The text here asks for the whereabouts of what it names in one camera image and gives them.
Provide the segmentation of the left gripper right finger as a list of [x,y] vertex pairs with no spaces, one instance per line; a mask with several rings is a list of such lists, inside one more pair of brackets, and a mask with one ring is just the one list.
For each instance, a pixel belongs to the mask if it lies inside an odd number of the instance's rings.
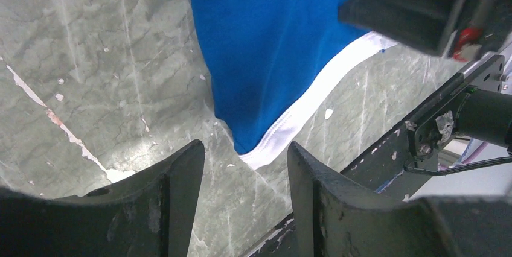
[[298,143],[287,168],[299,256],[510,256],[511,198],[376,194]]

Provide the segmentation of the blue underwear white trim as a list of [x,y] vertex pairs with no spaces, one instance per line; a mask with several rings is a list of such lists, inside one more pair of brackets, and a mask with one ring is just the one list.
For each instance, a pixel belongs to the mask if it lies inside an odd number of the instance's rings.
[[190,0],[214,114],[250,168],[272,163],[355,66],[394,46],[343,24],[347,0]]

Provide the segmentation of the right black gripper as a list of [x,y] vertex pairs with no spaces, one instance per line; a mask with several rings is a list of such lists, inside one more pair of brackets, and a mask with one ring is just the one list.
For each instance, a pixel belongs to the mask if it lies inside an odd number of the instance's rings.
[[338,19],[424,54],[469,61],[506,43],[511,0],[348,0]]

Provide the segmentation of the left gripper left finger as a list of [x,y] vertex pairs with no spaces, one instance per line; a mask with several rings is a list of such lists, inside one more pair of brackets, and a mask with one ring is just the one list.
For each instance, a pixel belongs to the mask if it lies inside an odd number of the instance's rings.
[[2,256],[186,256],[205,148],[168,158],[79,197],[1,189]]

